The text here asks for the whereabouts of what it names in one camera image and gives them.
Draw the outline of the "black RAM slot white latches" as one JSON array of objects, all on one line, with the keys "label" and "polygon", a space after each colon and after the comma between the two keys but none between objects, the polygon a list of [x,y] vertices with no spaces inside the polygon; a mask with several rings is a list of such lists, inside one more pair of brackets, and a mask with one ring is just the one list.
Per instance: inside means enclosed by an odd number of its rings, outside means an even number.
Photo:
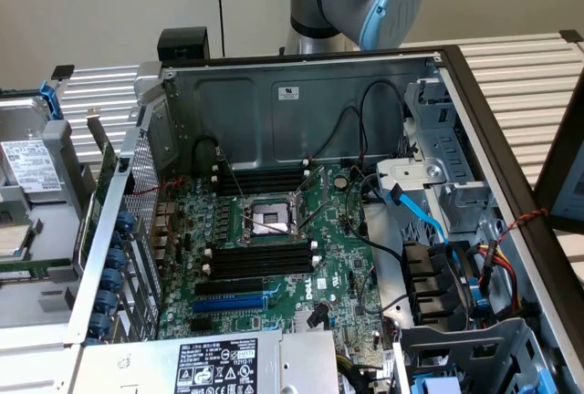
[{"label": "black RAM slot white latches", "polygon": [[213,279],[236,279],[314,272],[312,258],[217,258],[202,265],[202,272]]},{"label": "black RAM slot white latches", "polygon": [[[267,168],[253,168],[253,169],[245,169],[245,170],[236,170],[234,169],[234,171],[249,171],[249,170],[254,170],[254,171],[265,171],[265,170],[285,170],[285,169],[302,169],[303,170],[303,177],[304,177],[304,171],[305,170],[309,170],[306,167],[302,167],[302,166],[278,166],[278,167],[267,167]],[[229,176],[230,173],[228,172],[227,168],[225,167],[223,162],[216,162],[212,165],[211,167],[211,174],[212,175],[216,175],[216,176]]]},{"label": "black RAM slot white latches", "polygon": [[[305,179],[302,169],[236,171],[235,177],[244,195],[292,192]],[[211,189],[220,196],[237,195],[239,193],[238,186],[230,173],[214,174],[210,180]]]}]

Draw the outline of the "green RAM module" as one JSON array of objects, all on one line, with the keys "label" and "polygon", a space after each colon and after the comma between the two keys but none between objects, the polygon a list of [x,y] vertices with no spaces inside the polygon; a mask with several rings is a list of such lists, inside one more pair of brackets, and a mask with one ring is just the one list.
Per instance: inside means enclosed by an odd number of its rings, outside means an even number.
[{"label": "green RAM module", "polygon": [[310,243],[267,244],[235,248],[206,248],[203,255],[214,261],[237,261],[279,258],[309,258],[313,254]]}]

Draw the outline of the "green RAM stick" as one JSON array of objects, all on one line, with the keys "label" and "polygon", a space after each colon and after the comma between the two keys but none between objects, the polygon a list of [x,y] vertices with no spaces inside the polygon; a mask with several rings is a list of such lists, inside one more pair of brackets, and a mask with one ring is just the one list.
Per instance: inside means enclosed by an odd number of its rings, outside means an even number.
[{"label": "green RAM stick", "polygon": [[68,259],[0,263],[0,283],[47,280],[51,269],[71,266]]}]

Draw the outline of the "thin metal locking lever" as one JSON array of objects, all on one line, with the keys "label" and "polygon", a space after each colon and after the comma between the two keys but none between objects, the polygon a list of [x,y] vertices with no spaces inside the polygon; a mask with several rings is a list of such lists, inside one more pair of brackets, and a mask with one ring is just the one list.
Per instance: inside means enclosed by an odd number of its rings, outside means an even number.
[{"label": "thin metal locking lever", "polygon": [[298,230],[304,228],[308,224],[310,224],[322,211],[325,207],[329,205],[329,202],[323,202],[320,204],[314,212],[310,213],[298,226]]},{"label": "thin metal locking lever", "polygon": [[254,220],[254,219],[246,216],[245,214],[241,214],[241,217],[245,221],[249,221],[249,222],[251,222],[253,224],[262,226],[264,228],[267,228],[269,230],[272,230],[273,232],[282,233],[282,234],[288,234],[288,235],[292,234],[290,231],[284,230],[283,228],[280,228],[280,227],[277,227],[277,226],[274,226],[274,225],[271,225],[271,224],[267,224],[267,223],[260,223],[259,221],[256,221],[256,220]]},{"label": "thin metal locking lever", "polygon": [[240,183],[238,182],[238,180],[237,180],[237,178],[235,176],[235,172],[234,172],[233,166],[232,166],[231,162],[229,161],[226,152],[221,147],[216,147],[215,148],[215,151],[216,151],[217,159],[219,161],[222,161],[224,163],[225,167],[227,168],[228,172],[230,173],[230,175],[231,175],[231,177],[232,177],[232,179],[233,179],[233,181],[235,183],[235,186],[236,186],[236,188],[238,190],[238,193],[240,194],[241,198],[244,200],[245,199],[245,194],[244,194],[244,192],[243,192],[243,190],[241,188]]}]

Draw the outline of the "CPU socket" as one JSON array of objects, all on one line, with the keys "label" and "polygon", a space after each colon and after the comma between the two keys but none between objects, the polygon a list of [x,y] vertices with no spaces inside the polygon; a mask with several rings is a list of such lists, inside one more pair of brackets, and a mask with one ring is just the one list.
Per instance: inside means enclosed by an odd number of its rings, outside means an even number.
[{"label": "CPU socket", "polygon": [[[300,224],[302,200],[293,193],[268,194],[245,197],[240,202],[238,217],[240,229],[235,231],[235,242],[240,245],[295,244],[307,238],[297,226]],[[292,234],[273,232],[262,226],[243,220],[241,214],[271,224]]]}]

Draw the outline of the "green Dell motherboard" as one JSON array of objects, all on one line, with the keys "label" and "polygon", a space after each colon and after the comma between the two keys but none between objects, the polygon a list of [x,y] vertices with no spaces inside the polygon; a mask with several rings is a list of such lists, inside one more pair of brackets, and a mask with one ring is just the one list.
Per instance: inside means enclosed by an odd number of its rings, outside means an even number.
[{"label": "green Dell motherboard", "polygon": [[[293,332],[297,311],[314,310],[318,304],[328,306],[329,333],[336,351],[346,360],[367,369],[381,367],[383,351],[389,342],[382,318],[379,281],[374,267],[378,252],[366,243],[367,224],[360,206],[360,191],[351,181],[348,169],[338,165],[325,168],[329,176],[328,206],[307,226],[301,228],[307,238],[296,244],[310,243],[314,272],[261,278],[262,295],[268,297],[266,309],[198,313],[193,302],[217,298],[197,297],[194,286],[211,280],[202,265],[212,259],[203,255],[206,248],[235,248],[235,231],[241,196],[222,197],[210,187],[210,180],[183,181],[173,192],[165,193],[161,202],[176,202],[175,247],[158,263],[163,286],[163,300],[157,336],[177,339],[209,335],[251,333],[280,330]],[[340,191],[334,186],[337,176],[348,179]],[[302,200],[302,222],[323,203],[318,181],[298,195]],[[209,316],[213,331],[192,333],[190,321]]]}]

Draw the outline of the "open grey PC case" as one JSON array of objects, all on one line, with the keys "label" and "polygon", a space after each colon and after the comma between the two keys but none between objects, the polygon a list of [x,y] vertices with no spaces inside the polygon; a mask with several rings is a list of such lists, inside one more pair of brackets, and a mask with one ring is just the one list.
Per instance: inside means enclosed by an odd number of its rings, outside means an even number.
[{"label": "open grey PC case", "polygon": [[[427,78],[446,85],[495,196],[498,218],[476,233],[446,235],[398,184],[384,192],[378,179],[380,161],[409,154],[405,91]],[[285,86],[299,87],[299,99],[279,100]],[[335,349],[339,394],[401,394],[393,345],[403,329],[416,327],[402,274],[409,241],[445,246],[470,304],[466,330],[523,319],[559,394],[584,394],[584,287],[457,48],[153,63],[141,67],[134,91],[138,107],[120,149],[113,148],[118,163],[68,327],[78,356],[64,390],[74,394],[87,347],[172,340],[157,336],[163,286],[151,248],[154,216],[162,196],[183,181],[212,178],[221,147],[236,170],[338,165],[359,187],[365,241],[378,252],[376,311],[389,345],[373,370]],[[115,229],[120,211],[136,218],[133,233]],[[117,307],[105,314],[109,333],[96,338],[88,324],[110,248],[122,249],[127,264]],[[471,318],[469,277],[489,302],[485,318]]]}]

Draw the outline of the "silver disk bay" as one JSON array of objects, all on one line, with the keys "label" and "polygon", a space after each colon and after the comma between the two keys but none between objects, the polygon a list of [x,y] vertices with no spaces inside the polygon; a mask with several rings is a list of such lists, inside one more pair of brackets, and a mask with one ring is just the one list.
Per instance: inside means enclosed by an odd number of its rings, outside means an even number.
[{"label": "silver disk bay", "polygon": [[381,188],[398,184],[448,236],[476,233],[498,218],[498,206],[446,85],[419,79],[404,99],[410,151],[378,163]]}]

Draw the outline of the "long black expansion slot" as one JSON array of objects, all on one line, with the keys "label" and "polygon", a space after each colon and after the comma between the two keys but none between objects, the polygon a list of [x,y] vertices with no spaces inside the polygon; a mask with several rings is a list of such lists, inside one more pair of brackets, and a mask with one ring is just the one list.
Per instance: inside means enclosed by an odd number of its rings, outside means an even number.
[{"label": "long black expansion slot", "polygon": [[194,286],[194,295],[197,297],[262,294],[263,292],[264,282],[261,278],[207,281]]}]

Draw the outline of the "silver rear port stack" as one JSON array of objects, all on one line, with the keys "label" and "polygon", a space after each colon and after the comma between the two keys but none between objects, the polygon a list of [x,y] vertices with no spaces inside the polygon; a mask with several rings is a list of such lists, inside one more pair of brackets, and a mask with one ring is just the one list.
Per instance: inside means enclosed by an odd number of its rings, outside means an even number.
[{"label": "silver rear port stack", "polygon": [[162,262],[165,255],[176,245],[174,234],[176,212],[176,202],[161,202],[157,206],[151,228],[151,248],[157,263]]}]

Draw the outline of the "blue expansion slot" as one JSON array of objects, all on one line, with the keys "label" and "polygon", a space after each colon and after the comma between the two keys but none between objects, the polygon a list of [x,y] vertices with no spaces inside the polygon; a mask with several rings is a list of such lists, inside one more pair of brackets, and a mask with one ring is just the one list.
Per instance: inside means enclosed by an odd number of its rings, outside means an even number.
[{"label": "blue expansion slot", "polygon": [[214,313],[266,309],[268,297],[262,294],[221,296],[196,300],[193,302],[193,312]]}]

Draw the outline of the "small silver heatsink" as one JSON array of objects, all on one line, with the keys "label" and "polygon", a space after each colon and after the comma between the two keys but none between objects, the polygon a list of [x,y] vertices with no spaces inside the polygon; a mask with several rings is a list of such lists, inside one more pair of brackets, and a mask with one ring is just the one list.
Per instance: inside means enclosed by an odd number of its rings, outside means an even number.
[{"label": "small silver heatsink", "polygon": [[297,311],[293,318],[293,332],[294,333],[307,333],[307,332],[318,332],[329,330],[329,323],[321,321],[315,327],[311,327],[308,324],[308,319],[312,315],[313,310]]}]

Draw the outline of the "black fan shroud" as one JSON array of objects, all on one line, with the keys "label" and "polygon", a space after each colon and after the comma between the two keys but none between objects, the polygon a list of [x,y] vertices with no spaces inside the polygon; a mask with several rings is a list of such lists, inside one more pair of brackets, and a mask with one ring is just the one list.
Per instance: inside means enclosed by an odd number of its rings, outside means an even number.
[{"label": "black fan shroud", "polygon": [[413,323],[441,332],[466,330],[470,304],[443,244],[406,242],[401,269]]}]

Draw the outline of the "blue card retention knob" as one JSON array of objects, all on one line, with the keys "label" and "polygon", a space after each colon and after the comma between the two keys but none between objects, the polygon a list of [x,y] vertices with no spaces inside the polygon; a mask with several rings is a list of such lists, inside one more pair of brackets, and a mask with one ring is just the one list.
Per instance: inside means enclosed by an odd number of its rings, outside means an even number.
[{"label": "blue card retention knob", "polygon": [[95,310],[103,313],[108,314],[113,309],[117,307],[118,298],[115,293],[100,289],[95,298]]},{"label": "blue card retention knob", "polygon": [[89,318],[88,334],[92,337],[105,337],[110,331],[110,317],[98,312],[93,312]]},{"label": "blue card retention knob", "polygon": [[133,233],[136,226],[136,218],[127,211],[120,211],[117,214],[115,229],[121,233]]},{"label": "blue card retention knob", "polygon": [[122,287],[122,275],[119,270],[105,268],[99,281],[99,287],[112,293],[116,293]]},{"label": "blue card retention knob", "polygon": [[126,253],[119,248],[110,248],[106,254],[105,266],[109,269],[123,271],[127,264]]}]

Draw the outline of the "black box device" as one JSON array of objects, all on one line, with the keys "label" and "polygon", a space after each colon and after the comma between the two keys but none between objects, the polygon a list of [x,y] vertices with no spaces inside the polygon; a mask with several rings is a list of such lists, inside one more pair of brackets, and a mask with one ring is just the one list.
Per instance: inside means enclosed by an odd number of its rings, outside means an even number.
[{"label": "black box device", "polygon": [[157,53],[160,61],[209,59],[207,28],[165,28],[159,36]]}]

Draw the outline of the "green graphics card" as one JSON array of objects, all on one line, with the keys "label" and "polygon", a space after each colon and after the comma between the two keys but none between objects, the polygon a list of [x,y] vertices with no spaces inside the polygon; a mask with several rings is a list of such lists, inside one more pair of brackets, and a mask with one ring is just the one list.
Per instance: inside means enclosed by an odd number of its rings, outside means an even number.
[{"label": "green graphics card", "polygon": [[115,150],[101,124],[99,111],[97,109],[90,109],[86,120],[89,131],[101,153],[101,162],[95,190],[89,198],[88,210],[78,229],[74,262],[78,276],[83,276],[110,182],[118,163]]}]

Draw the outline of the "blue plastic latch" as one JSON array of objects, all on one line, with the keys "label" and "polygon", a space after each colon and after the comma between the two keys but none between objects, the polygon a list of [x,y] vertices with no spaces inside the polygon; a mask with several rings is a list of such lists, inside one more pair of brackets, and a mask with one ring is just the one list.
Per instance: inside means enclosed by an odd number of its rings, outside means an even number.
[{"label": "blue plastic latch", "polygon": [[480,290],[478,279],[476,277],[469,277],[467,284],[471,296],[471,318],[481,319],[487,317],[490,305]]}]

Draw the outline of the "grey parts rack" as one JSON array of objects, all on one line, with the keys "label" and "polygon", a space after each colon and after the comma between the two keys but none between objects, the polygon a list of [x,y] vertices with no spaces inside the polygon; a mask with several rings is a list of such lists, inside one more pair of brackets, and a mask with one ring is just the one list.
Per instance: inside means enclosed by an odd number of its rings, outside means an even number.
[{"label": "grey parts rack", "polygon": [[7,184],[0,168],[0,212],[26,214],[32,221],[33,238],[22,261],[68,259],[72,266],[51,269],[47,280],[0,283],[0,341],[32,335],[43,326],[65,325],[78,291],[75,247],[94,183],[89,168],[78,161],[67,121],[49,121],[42,140],[62,180],[65,201],[29,202],[21,188]]}]

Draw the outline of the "silver power supply with label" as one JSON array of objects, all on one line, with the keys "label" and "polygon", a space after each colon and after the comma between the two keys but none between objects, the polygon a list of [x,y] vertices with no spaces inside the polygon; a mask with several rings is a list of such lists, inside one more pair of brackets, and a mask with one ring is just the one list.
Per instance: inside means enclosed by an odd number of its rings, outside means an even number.
[{"label": "silver power supply with label", "polygon": [[74,394],[339,394],[328,331],[87,347]]}]

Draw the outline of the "grey perforated disk bay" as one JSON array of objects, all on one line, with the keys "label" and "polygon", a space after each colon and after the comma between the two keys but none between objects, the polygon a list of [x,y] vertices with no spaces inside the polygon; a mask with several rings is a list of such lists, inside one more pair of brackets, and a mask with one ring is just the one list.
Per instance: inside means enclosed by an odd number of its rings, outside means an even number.
[{"label": "grey perforated disk bay", "polygon": [[484,329],[403,329],[393,345],[401,394],[415,378],[456,377],[462,394],[559,394],[533,331],[521,318]]}]

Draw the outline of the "blue disk caddy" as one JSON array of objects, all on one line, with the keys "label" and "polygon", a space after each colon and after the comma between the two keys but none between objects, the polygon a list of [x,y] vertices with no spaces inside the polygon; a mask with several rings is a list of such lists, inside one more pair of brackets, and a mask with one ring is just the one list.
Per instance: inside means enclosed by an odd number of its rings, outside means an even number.
[{"label": "blue disk caddy", "polygon": [[44,80],[40,86],[39,94],[47,103],[51,119],[62,120],[64,116],[57,97],[57,92],[47,83],[46,80]]}]

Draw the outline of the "silver hard disk with label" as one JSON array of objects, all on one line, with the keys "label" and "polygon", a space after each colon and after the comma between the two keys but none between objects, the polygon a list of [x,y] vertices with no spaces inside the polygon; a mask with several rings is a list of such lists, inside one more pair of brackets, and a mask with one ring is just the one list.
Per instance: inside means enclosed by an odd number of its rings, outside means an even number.
[{"label": "silver hard disk with label", "polygon": [[63,202],[54,159],[42,140],[51,113],[39,96],[0,97],[0,168],[33,204]]}]

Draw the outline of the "black framed monitor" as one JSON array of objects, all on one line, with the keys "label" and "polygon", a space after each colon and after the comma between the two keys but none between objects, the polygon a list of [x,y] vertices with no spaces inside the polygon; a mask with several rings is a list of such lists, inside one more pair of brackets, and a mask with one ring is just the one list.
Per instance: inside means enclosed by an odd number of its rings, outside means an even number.
[{"label": "black framed monitor", "polygon": [[550,225],[584,234],[584,68],[568,102],[534,188]]}]

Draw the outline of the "silver CPU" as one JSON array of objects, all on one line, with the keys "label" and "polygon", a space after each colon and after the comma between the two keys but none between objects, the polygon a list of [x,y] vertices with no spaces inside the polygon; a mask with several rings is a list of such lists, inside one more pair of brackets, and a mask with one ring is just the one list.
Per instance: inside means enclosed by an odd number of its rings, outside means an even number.
[{"label": "silver CPU", "polygon": [[0,263],[22,261],[32,238],[33,224],[26,214],[12,217],[0,212]]}]

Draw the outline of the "blue plastic drive rail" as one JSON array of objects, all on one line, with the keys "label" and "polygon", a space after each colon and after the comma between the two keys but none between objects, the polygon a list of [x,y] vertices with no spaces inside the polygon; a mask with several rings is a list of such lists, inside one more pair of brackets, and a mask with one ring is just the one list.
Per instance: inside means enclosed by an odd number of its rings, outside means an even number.
[{"label": "blue plastic drive rail", "polygon": [[415,378],[410,391],[411,394],[462,394],[456,377]]}]

